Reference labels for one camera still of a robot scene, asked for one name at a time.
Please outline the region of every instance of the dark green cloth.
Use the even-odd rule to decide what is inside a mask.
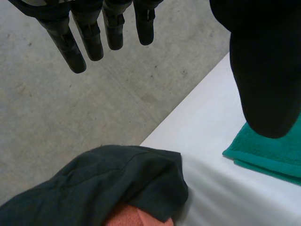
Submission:
[[[239,166],[301,185],[301,117],[279,139],[258,135],[246,123],[223,155]]]
[[[1,206],[0,225],[100,226],[120,202],[166,221],[187,198],[180,153],[103,146]]]

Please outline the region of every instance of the glove finger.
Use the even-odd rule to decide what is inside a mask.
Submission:
[[[103,2],[99,0],[73,2],[71,11],[76,26],[89,58],[98,61],[103,58],[103,46],[100,39],[100,29],[97,18],[100,14]]]
[[[155,8],[163,0],[134,0],[136,27],[142,45],[150,45],[154,40]]]
[[[70,69],[75,73],[86,70],[86,62],[69,28],[69,16],[55,21],[39,20],[61,52]]]
[[[132,4],[132,0],[104,0],[103,20],[108,45],[112,50],[121,49],[123,46],[123,13]]]

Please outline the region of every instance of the pink fabric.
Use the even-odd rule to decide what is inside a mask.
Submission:
[[[108,216],[106,226],[173,226],[172,219],[161,222],[150,214],[130,205],[120,204]]]

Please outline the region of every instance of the black fabric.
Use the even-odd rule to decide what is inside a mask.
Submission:
[[[230,63],[248,124],[266,137],[286,135],[301,108],[301,1],[210,3],[232,32]]]
[[[187,198],[179,153],[103,146],[1,206],[0,225],[100,226],[119,202],[166,221]]]

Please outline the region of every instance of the black rubber object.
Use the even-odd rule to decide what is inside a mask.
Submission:
[[[86,62],[69,28],[69,17],[55,21],[42,21],[40,24],[47,30],[68,66],[74,73],[86,70]]]
[[[163,0],[134,0],[136,27],[142,45],[150,45],[154,40],[155,8]]]

